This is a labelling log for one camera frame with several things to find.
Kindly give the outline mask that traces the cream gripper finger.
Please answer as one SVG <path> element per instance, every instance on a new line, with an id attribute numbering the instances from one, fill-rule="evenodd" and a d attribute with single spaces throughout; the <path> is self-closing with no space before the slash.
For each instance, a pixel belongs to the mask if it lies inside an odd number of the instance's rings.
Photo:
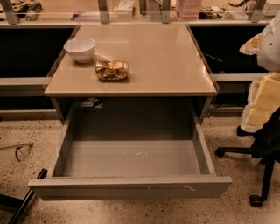
<path id="1" fill-rule="evenodd" d="M 280 73 L 269 73 L 260 80 L 254 79 L 241 117 L 241 129 L 257 132 L 279 107 Z"/>

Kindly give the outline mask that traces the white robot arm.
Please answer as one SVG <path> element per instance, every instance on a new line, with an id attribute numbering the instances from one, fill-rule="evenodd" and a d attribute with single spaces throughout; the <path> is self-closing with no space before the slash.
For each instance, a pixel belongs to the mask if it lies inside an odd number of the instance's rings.
<path id="1" fill-rule="evenodd" d="M 256 55 L 257 64 L 268 71 L 261 79 L 253 79 L 248 104 L 241 117 L 241 130 L 257 132 L 280 107 L 280 12 L 260 34 L 243 44 L 240 52 Z"/>

